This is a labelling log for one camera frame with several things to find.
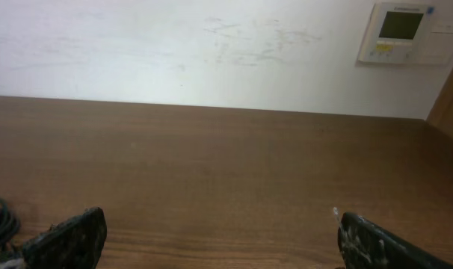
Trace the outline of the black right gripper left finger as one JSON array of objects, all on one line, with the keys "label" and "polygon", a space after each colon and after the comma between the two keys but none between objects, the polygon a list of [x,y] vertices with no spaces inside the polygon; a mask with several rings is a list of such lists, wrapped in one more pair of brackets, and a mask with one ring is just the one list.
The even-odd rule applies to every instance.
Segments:
[{"label": "black right gripper left finger", "polygon": [[22,245],[29,268],[95,269],[107,237],[101,208],[87,209]]}]

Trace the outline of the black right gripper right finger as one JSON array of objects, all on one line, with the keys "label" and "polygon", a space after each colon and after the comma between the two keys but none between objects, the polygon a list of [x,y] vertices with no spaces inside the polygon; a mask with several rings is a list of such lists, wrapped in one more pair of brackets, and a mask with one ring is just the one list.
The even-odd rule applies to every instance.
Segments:
[{"label": "black right gripper right finger", "polygon": [[339,221],[338,247],[347,269],[453,269],[453,265],[355,213]]}]

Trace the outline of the white wall control panel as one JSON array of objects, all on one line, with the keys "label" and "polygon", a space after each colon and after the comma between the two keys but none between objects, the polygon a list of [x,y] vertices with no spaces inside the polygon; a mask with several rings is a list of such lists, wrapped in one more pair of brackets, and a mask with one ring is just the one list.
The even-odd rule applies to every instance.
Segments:
[{"label": "white wall control panel", "polygon": [[363,64],[443,65],[453,54],[453,19],[434,4],[374,5],[357,60]]}]

